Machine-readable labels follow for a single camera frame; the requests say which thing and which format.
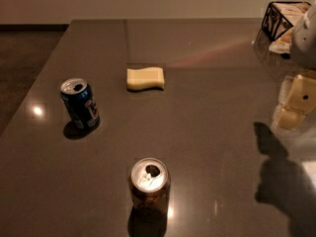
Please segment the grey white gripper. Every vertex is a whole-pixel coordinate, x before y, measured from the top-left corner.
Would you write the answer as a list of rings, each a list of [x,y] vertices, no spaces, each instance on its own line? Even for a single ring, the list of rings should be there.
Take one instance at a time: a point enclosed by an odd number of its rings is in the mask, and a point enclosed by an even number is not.
[[[316,2],[303,14],[293,29],[290,56],[301,67],[316,68]],[[316,71],[296,75],[285,99],[285,107],[304,115],[316,108]]]

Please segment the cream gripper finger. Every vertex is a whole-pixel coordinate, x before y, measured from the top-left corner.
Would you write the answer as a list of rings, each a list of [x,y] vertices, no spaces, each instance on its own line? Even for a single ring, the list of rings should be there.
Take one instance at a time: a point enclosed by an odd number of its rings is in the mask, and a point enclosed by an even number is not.
[[[305,115],[293,110],[288,110],[282,105],[276,106],[273,121],[278,127],[294,130],[305,120]]]

